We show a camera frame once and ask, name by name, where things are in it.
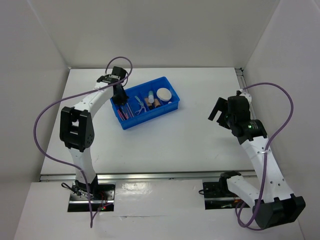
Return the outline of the mint green white tube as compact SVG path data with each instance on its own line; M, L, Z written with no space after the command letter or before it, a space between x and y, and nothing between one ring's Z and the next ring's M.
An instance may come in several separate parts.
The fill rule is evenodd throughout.
M154 93L153 93L152 90L150 90L150 91L148 92L148 102L149 102L150 104L153 104L153 103L154 103Z

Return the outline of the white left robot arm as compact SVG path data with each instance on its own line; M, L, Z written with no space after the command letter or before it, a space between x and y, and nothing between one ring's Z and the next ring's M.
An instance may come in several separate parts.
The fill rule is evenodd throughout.
M75 171L75 185L88 200L94 199L99 193L98 177L93 168L90 150L95 138L93 117L110 99L118 106L127 103L129 97L122 84L103 89L123 80L126 75L125 69L114 66L110 74L97 80L95 92L72 107L65 106L60 113L59 138L68 148L73 164L80 167Z

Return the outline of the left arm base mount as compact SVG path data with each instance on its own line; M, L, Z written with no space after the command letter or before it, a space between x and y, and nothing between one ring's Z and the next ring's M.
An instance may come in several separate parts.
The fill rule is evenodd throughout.
M81 190L75 183L72 186L63 182L61 187L70 191L68 208L69 213L89 212L88 193ZM94 193L90 193L92 212L113 212L115 208L116 183L99 184Z

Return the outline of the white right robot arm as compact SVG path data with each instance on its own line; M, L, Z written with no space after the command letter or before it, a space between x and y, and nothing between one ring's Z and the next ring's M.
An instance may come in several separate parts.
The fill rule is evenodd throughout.
M251 118L249 97L245 94L218 98L208 119L230 130L251 161L260 189L255 188L238 171L220 175L218 190L223 196L235 194L251 208L257 225L268 229L294 222L306 207L302 196L295 196L287 184L270 150L263 123Z

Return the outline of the pink brow comb brush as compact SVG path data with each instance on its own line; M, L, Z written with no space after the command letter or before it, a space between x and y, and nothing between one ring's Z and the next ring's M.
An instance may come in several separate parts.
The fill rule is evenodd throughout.
M117 113L118 113L118 115L119 115L119 117L120 117L121 121L124 121L124 118L123 118L123 115L122 115L122 113L121 113L120 109L118 109L118 110L117 110Z

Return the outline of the blue divided plastic bin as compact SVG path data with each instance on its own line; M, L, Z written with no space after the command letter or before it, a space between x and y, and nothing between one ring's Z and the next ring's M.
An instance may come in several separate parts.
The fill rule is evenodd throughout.
M159 89L167 89L168 101L157 95ZM122 129L126 130L178 109L180 98L166 77L160 77L127 89L126 105L111 102L112 109Z

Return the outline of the white thin makeup pencil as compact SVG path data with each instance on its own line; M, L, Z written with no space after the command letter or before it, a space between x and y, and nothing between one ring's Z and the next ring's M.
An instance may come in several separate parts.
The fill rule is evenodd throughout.
M129 108L129 104L126 103L125 107L126 107L126 110L127 110L128 118L132 118L132 115L131 115L131 112L130 112L130 108Z

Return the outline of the mint green tweezers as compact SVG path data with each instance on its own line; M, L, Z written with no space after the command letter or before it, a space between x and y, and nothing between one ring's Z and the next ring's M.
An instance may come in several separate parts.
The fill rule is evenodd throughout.
M139 103L139 105L143 106L143 102L140 100L140 98L138 96L134 96L134 98L137 100L137 102Z

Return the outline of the round cream powder puff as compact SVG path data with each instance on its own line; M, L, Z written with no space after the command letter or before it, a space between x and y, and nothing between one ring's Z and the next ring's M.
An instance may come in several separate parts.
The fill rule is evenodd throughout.
M163 102L169 102L172 98L172 93L165 87L159 88L156 95Z

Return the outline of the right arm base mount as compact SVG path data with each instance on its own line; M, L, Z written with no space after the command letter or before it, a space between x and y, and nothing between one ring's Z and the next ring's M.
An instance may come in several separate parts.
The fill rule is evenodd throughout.
M202 189L198 191L204 197L205 210L234 209L242 200L227 187L227 179L238 177L238 171L227 171L220 175L218 181L206 181L202 183Z

